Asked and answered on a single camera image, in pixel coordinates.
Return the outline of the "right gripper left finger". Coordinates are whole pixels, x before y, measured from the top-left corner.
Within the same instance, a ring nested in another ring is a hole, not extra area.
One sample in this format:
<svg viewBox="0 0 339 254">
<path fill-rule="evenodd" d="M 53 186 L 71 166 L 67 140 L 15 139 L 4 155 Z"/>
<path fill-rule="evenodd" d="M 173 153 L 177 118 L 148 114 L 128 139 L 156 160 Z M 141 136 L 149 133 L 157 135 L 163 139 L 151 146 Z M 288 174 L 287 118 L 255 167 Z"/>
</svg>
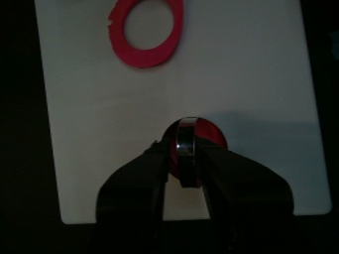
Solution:
<svg viewBox="0 0 339 254">
<path fill-rule="evenodd" d="M 107 179 L 96 199 L 92 254 L 159 254 L 168 161 L 164 139 Z"/>
</svg>

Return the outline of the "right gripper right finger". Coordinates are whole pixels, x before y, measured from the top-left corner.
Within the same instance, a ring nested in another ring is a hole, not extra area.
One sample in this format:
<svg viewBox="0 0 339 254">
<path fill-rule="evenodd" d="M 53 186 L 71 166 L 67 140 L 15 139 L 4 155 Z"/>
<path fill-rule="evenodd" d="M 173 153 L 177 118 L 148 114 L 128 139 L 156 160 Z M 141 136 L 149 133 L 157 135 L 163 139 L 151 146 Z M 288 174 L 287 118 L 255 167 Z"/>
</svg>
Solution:
<svg viewBox="0 0 339 254">
<path fill-rule="evenodd" d="M 198 140 L 202 182 L 220 254 L 292 254 L 294 199 L 264 165 Z"/>
</svg>

